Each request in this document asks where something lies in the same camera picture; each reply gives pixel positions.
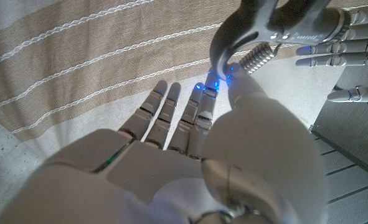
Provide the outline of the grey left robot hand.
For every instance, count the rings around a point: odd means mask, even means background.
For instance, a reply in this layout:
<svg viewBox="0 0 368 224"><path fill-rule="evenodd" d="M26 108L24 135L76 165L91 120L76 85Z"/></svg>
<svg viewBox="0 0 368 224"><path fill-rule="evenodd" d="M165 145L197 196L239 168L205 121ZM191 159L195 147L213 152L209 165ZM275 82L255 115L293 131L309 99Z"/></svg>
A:
<svg viewBox="0 0 368 224"><path fill-rule="evenodd" d="M330 43L300 47L297 55L310 55L296 61L298 67L356 67L368 66L368 6L346 12L349 27ZM358 85L350 89L335 89L327 97L334 103L367 103L368 86Z"/></svg>

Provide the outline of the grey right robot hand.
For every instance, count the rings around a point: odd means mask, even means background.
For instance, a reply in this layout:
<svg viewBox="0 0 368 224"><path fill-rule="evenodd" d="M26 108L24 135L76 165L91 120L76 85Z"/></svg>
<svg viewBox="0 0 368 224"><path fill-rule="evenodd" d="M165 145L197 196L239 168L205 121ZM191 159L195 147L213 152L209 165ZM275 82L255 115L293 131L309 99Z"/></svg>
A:
<svg viewBox="0 0 368 224"><path fill-rule="evenodd" d="M210 71L168 138L181 87L160 81L120 129L46 159L0 223L326 223L325 171L308 130L243 70L227 84L228 113L212 120Z"/></svg>

